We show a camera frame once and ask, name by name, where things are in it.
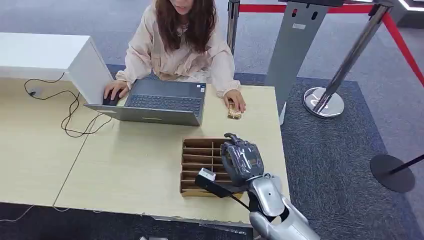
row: cardboard compartment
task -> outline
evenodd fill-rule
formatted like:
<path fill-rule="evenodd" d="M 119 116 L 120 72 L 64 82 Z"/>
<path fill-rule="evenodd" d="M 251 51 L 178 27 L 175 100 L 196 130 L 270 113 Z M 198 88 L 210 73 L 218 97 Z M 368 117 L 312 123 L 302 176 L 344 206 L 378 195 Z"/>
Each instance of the cardboard compartment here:
<path fill-rule="evenodd" d="M 216 197 L 195 184 L 202 168 L 216 174 L 215 182 L 231 184 L 221 159 L 221 145 L 226 138 L 187 138 L 182 143 L 180 193 L 183 197 Z M 235 196 L 241 198 L 243 193 Z"/>

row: woman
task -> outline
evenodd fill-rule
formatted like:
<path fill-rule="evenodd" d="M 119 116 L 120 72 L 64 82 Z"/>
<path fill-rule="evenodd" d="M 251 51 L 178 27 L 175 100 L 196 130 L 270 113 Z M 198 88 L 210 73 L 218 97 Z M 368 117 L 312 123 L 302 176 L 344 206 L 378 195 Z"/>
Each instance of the woman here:
<path fill-rule="evenodd" d="M 234 59 L 216 30 L 214 0 L 155 0 L 146 8 L 129 42 L 124 71 L 104 89 L 113 100 L 124 97 L 136 79 L 151 70 L 164 81 L 211 83 L 227 108 L 229 100 L 241 112 L 246 103 L 234 80 Z"/>

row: laptop keyboard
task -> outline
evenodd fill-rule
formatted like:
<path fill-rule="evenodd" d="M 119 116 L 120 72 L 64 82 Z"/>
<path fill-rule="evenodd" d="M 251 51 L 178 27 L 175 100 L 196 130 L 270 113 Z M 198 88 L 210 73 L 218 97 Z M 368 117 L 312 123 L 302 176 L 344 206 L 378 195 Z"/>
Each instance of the laptop keyboard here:
<path fill-rule="evenodd" d="M 144 109 L 165 109 L 193 112 L 199 116 L 201 99 L 194 97 L 150 96 L 132 94 L 127 107 Z"/>

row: woman's right hand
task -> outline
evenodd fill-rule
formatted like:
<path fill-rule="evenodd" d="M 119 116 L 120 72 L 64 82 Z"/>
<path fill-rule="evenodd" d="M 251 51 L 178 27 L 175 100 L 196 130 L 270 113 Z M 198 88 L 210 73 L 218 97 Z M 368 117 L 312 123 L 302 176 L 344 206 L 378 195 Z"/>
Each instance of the woman's right hand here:
<path fill-rule="evenodd" d="M 128 91 L 130 91 L 130 89 L 128 88 L 127 82 L 126 81 L 122 81 L 122 80 L 116 80 L 113 81 L 111 83 L 109 83 L 105 88 L 104 88 L 104 94 L 103 94 L 103 98 L 107 99 L 109 92 L 112 91 L 112 94 L 110 95 L 110 100 L 114 100 L 117 92 L 119 90 L 122 90 L 119 94 L 119 98 L 123 98 Z"/>

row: red barrier tape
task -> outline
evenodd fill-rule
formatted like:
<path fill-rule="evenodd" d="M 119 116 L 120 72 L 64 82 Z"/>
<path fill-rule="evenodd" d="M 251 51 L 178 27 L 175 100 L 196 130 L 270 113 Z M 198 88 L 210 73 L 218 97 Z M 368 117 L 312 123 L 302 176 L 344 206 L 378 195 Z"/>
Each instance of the red barrier tape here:
<path fill-rule="evenodd" d="M 424 86 L 423 73 L 420 71 L 417 62 L 415 61 L 401 33 L 396 27 L 396 23 L 393 21 L 392 17 L 388 13 L 383 16 L 383 23 L 387 28 L 388 32 L 390 33 L 391 37 L 393 38 L 394 42 L 396 43 L 397 47 L 399 48 L 400 52 L 403 54 L 403 57 L 405 57 L 406 62 L 409 64 L 410 68 L 415 73 L 418 80 Z"/>
<path fill-rule="evenodd" d="M 344 5 L 331 7 L 329 14 L 367 14 L 372 5 Z M 282 4 L 240 4 L 240 13 L 284 13 L 286 5 Z"/>
<path fill-rule="evenodd" d="M 368 14 L 372 5 L 344 5 L 342 7 L 331 7 L 329 14 Z"/>
<path fill-rule="evenodd" d="M 240 13 L 284 13 L 286 5 L 240 4 Z"/>
<path fill-rule="evenodd" d="M 373 6 L 372 5 L 344 5 L 343 7 L 331 7 L 328 10 L 329 14 L 368 14 Z M 282 4 L 241 4 L 241 13 L 284 13 L 286 11 L 286 5 Z M 424 86 L 424 76 L 420 71 L 420 68 L 415 62 L 407 44 L 402 38 L 401 33 L 396 27 L 392 17 L 387 13 L 383 17 L 383 23 L 385 24 L 388 32 L 397 44 L 400 52 L 405 57 L 406 62 L 409 64 L 416 77 L 419 79 L 421 84 Z"/>

